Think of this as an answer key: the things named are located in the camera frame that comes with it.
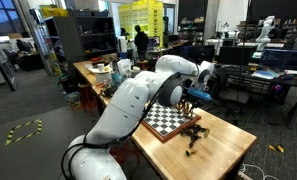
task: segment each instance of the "robotic arm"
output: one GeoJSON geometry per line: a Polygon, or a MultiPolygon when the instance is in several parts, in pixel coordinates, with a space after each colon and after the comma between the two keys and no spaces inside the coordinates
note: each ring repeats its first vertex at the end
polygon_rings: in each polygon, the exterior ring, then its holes
{"type": "Polygon", "coordinates": [[[270,42],[268,37],[269,32],[274,27],[275,16],[268,16],[264,21],[260,36],[256,39],[256,43],[259,43],[257,51],[263,51],[264,47],[270,42]]]}
{"type": "Polygon", "coordinates": [[[66,151],[70,173],[78,180],[125,180],[121,167],[109,154],[110,147],[125,141],[136,130],[138,121],[149,111],[149,107],[145,109],[147,102],[153,103],[157,96],[163,106],[172,107],[179,102],[187,79],[192,80],[191,94],[210,100],[200,90],[205,89],[213,70],[214,65],[209,62],[197,65],[178,56],[165,55],[157,61],[155,72],[143,71],[125,80],[97,124],[71,142],[66,151]]]}

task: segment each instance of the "wooden table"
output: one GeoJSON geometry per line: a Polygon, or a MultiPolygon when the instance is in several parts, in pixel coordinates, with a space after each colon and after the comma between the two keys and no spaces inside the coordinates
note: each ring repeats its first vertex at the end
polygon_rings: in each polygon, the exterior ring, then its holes
{"type": "MultiPolygon", "coordinates": [[[[95,76],[84,68],[87,63],[90,62],[74,65],[93,84],[95,76]]],[[[106,105],[109,103],[109,99],[102,100],[106,105]]],[[[208,138],[195,143],[197,154],[185,155],[189,150],[188,137],[177,135],[163,144],[143,125],[132,135],[132,140],[164,179],[230,179],[257,138],[201,109],[194,113],[202,117],[197,124],[210,128],[208,138]]]]}

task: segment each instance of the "gray carpet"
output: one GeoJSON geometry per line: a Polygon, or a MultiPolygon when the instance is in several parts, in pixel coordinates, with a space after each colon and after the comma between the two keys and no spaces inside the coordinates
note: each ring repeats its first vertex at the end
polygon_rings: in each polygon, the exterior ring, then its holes
{"type": "MultiPolygon", "coordinates": [[[[272,175],[280,180],[297,179],[297,115],[293,129],[288,129],[284,122],[286,113],[296,101],[297,88],[291,88],[284,105],[260,101],[260,97],[253,96],[244,106],[244,114],[238,115],[238,126],[258,137],[244,163],[256,165],[265,175],[272,175]],[[274,146],[281,144],[285,152],[272,151],[268,148],[269,144],[274,146]]],[[[236,109],[235,105],[230,104],[230,107],[236,109]]],[[[233,119],[223,112],[227,111],[224,108],[211,111],[222,119],[233,119]]],[[[263,179],[260,170],[254,167],[246,168],[245,174],[252,179],[263,179]]]]}
{"type": "Polygon", "coordinates": [[[17,91],[0,85],[0,124],[22,119],[65,106],[63,90],[57,86],[57,77],[47,75],[44,69],[14,73],[17,91]]]}

